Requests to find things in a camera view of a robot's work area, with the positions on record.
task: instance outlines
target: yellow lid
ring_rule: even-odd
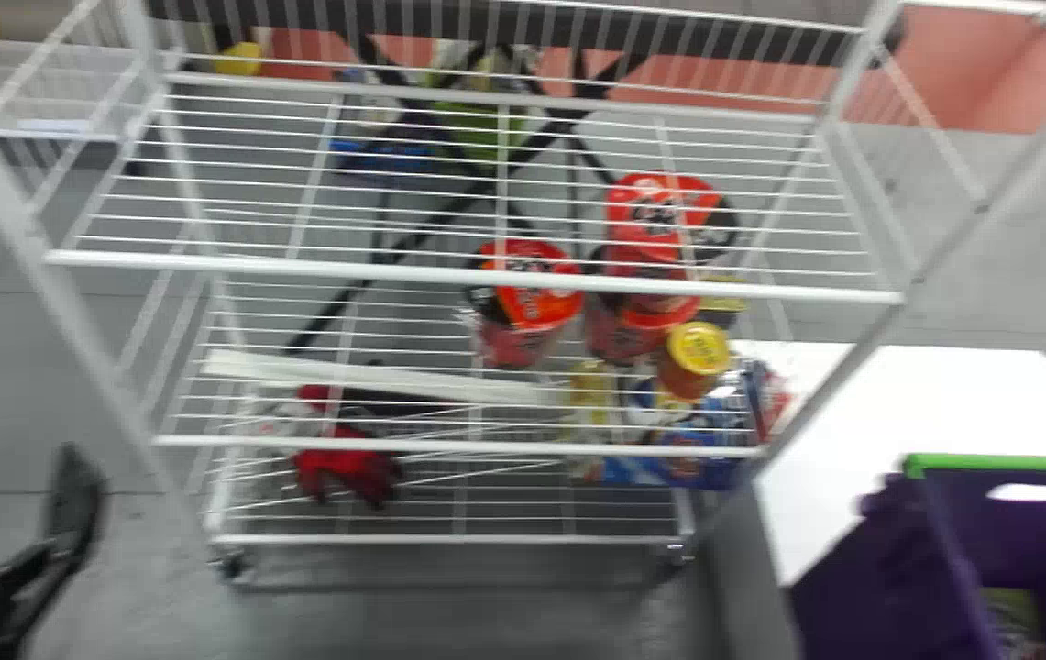
[[[731,363],[727,334],[712,322],[683,322],[666,339],[669,357],[686,371],[711,375],[723,372]]]
[[[212,60],[212,70],[221,75],[257,75],[263,63],[257,62],[263,55],[263,46],[253,41],[234,43],[233,46],[221,51],[226,58],[246,58],[242,60]]]

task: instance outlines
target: white shelf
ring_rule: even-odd
[[[615,435],[599,435],[598,427],[589,423],[586,414],[576,414],[583,408],[572,402],[570,377],[578,363],[589,359],[582,341],[581,318],[568,323],[555,351],[535,367],[527,370],[482,367],[482,359],[473,346],[470,327],[463,319],[463,296],[458,289],[392,283],[376,286],[363,293],[349,305],[343,318],[315,334],[317,344],[310,346],[301,357],[309,365],[321,364],[324,374],[334,364],[353,365],[354,370],[379,360],[381,368],[405,372],[413,381],[434,381],[437,383],[434,395],[402,394],[396,404],[388,404],[384,397],[373,394],[348,396],[343,405],[353,408],[392,405],[392,410],[404,416],[389,419],[388,413],[360,411],[350,417],[351,423],[379,427],[384,435],[379,440],[325,440],[317,437],[317,432],[306,437],[255,437],[256,427],[277,418],[272,410],[274,406],[299,401],[295,397],[297,386],[334,382],[325,375],[315,380],[303,374],[299,380],[275,381],[274,371],[266,368],[266,356],[276,356],[272,359],[275,362],[291,362],[277,356],[305,321],[315,316],[323,301],[344,288],[341,283],[228,280],[228,297],[213,300],[209,305],[211,312],[205,314],[204,324],[196,331],[195,343],[175,385],[157,443],[163,447],[304,449],[331,446],[410,451],[433,442],[437,448],[429,451],[469,447],[478,451],[522,454],[530,448],[531,454],[560,456],[608,454],[599,451],[601,446],[598,443],[586,446],[585,442],[633,442],[643,431],[670,429],[668,422],[651,422],[672,413],[670,409],[645,409],[639,418],[628,413],[631,410],[629,401],[639,388],[640,380],[652,375],[652,367],[643,363],[633,368],[611,367],[610,383],[598,390],[608,395],[608,401],[598,406],[607,410],[612,419],[611,429],[606,431]],[[229,305],[234,312],[221,312]],[[761,325],[758,327],[758,331],[766,329]],[[245,343],[234,341],[233,336],[237,333]],[[753,334],[749,317],[732,334],[744,338],[746,334]],[[786,365],[787,346],[779,343],[767,349],[771,351],[771,364]],[[257,356],[253,359],[253,364],[257,365],[256,375],[247,377],[243,373],[248,370],[240,368],[232,374],[225,374],[224,368],[219,367],[224,366],[221,356],[226,350]],[[211,358],[217,359],[218,367],[211,368]],[[505,391],[501,386],[506,385],[510,391],[517,389],[522,394],[517,402],[507,402],[501,401],[501,396],[486,396],[484,392],[471,392],[463,386],[449,386],[445,382],[459,375],[475,383],[484,382],[485,390],[491,393]],[[355,382],[351,386],[360,387]],[[379,388],[367,385],[367,389]],[[323,426],[334,422],[335,403],[323,411]],[[735,408],[742,405],[738,397],[732,397],[729,403],[730,410],[717,414],[711,426],[702,426],[723,434],[729,439],[729,447],[643,447],[633,451],[657,456],[759,455],[761,447],[756,447],[754,441],[749,413]],[[432,406],[432,409],[422,410],[423,406]]]
[[[150,130],[128,154],[145,170],[132,176],[112,167],[94,204],[61,249],[50,252],[50,263],[468,281],[476,277],[468,260],[481,244],[538,236],[555,243],[568,260],[592,267],[590,255],[604,238],[608,189],[593,167],[570,161],[575,152],[560,138],[515,172],[494,158],[522,154],[520,143],[543,129],[547,115],[537,108],[539,97],[528,106],[531,97],[490,93],[510,104],[497,127],[491,114],[488,127],[452,130],[455,142],[412,133],[409,142],[431,147],[414,156],[419,170],[381,172],[377,163],[403,163],[405,156],[373,154],[345,163],[333,145],[404,143],[405,138],[382,137],[374,129],[426,127],[411,117],[373,112],[380,106],[376,96],[394,89],[343,86],[367,89],[358,96],[340,93],[341,86],[305,81],[275,91],[266,78],[256,86],[244,78],[237,87],[225,87],[224,76],[184,78],[217,85],[175,88],[162,112],[170,113],[179,130],[169,133],[166,117],[150,118]],[[418,101],[450,99],[429,89],[413,95]],[[698,285],[707,293],[901,303],[836,167],[819,139],[794,117],[708,114],[705,108],[682,116],[633,114],[621,112],[624,104],[602,104],[610,110],[587,115],[577,133],[611,175],[696,176],[736,209],[742,227],[735,246],[691,271],[698,279],[736,276],[746,285]],[[487,117],[451,108],[435,116],[451,122]],[[464,155],[451,150],[468,146],[461,139],[475,134],[488,144]],[[484,184],[470,190],[479,180]],[[458,200],[472,204],[453,210]],[[414,241],[414,234],[427,238]],[[373,247],[385,260],[367,266]],[[442,271],[419,268],[426,263]],[[520,285],[525,274],[496,271],[481,277]],[[647,279],[616,279],[560,282],[595,290],[664,288]]]
[[[0,41],[0,93],[42,43]],[[0,137],[52,141],[117,142],[123,126],[145,99],[141,85],[129,85],[112,108],[95,117],[120,77],[133,71],[132,50],[61,43],[33,74],[0,101]],[[49,162],[42,163],[49,167]]]
[[[301,496],[285,458],[219,456],[204,510],[215,543],[669,544],[681,540],[669,488],[573,485],[550,456],[402,455],[387,508],[350,493]]]

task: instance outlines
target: white table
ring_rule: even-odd
[[[803,391],[848,346],[779,350],[765,357],[787,364]],[[902,456],[926,451],[1046,455],[1046,355],[879,349],[757,480],[778,584],[798,579],[857,523],[857,498]]]

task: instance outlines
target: yellow object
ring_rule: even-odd
[[[712,322],[683,322],[670,331],[665,345],[674,362],[693,373],[721,373],[731,363],[727,334]]]
[[[602,427],[608,423],[608,394],[612,391],[611,375],[599,360],[585,360],[572,367],[572,405],[589,408],[590,423]]]
[[[234,43],[233,46],[221,51],[222,55],[230,58],[250,58],[249,60],[213,60],[212,70],[222,75],[257,75],[263,63],[257,58],[263,55],[263,47],[253,41]]]
[[[736,281],[736,283],[745,285],[746,280],[741,277],[731,276],[717,276],[717,277],[703,277],[706,281]],[[741,313],[746,312],[746,300],[742,298],[702,298],[702,303],[699,309],[709,310],[709,312],[731,312]]]

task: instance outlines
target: instant noodle cup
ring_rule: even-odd
[[[581,268],[551,243],[506,238],[501,254],[497,249],[497,242],[484,244],[468,268],[581,274]],[[464,290],[464,295],[477,313],[481,355],[490,367],[497,368],[535,365],[551,351],[561,327],[584,304],[584,293],[576,290],[472,287]]]
[[[622,293],[589,293],[584,313],[584,341],[592,355],[619,367],[649,355],[664,342],[675,325],[698,312],[699,298],[686,297],[663,313],[644,312]]]
[[[605,201],[610,242],[606,258],[621,263],[610,275],[653,276],[653,271],[675,271],[668,268],[674,264],[709,263],[737,238],[737,214],[724,196],[696,176],[624,176],[608,189]],[[689,236],[687,249],[682,233]],[[647,266],[640,271],[641,266],[627,264]]]

